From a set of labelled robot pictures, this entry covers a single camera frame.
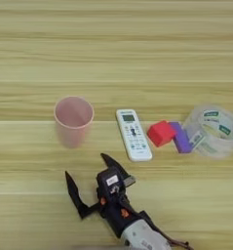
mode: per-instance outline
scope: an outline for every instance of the tape roll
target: tape roll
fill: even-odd
[[[182,127],[203,155],[222,158],[233,151],[233,114],[217,105],[195,107]]]

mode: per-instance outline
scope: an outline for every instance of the red block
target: red block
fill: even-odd
[[[155,146],[169,143],[175,135],[175,129],[167,121],[161,121],[152,125],[147,132],[147,136]]]

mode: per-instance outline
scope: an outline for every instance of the green label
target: green label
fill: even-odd
[[[219,131],[223,132],[223,133],[226,134],[227,136],[228,136],[228,135],[230,134],[230,132],[231,132],[230,129],[228,129],[228,128],[222,126],[222,125],[219,126]]]
[[[218,111],[211,111],[211,112],[206,112],[204,116],[218,116],[219,112]]]

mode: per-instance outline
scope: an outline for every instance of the wood grain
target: wood grain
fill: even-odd
[[[67,95],[96,111],[75,150],[54,129]],[[147,129],[206,103],[233,111],[233,1],[0,0],[0,250],[120,245],[98,215],[81,222],[66,192],[68,170],[96,201],[101,152],[136,176],[132,204],[172,237],[233,248],[233,155],[179,155],[170,144],[132,163],[115,121],[132,107]]]

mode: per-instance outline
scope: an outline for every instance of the wire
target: wire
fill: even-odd
[[[149,224],[151,226],[151,228],[157,232],[159,232],[163,237],[165,237],[168,242],[170,243],[171,246],[180,246],[186,250],[194,250],[190,245],[189,242],[182,242],[182,241],[178,241],[175,239],[172,239],[171,237],[169,237],[168,235],[166,235],[163,231],[161,231],[158,227],[156,227],[153,222],[140,215],[138,212],[136,212],[130,205],[129,200],[127,198],[127,196],[125,195],[125,193],[119,193],[119,203],[122,207],[124,207],[125,209],[127,209],[129,212],[131,212],[132,214],[140,217],[141,219],[143,219],[144,221],[147,222],[147,224]]]

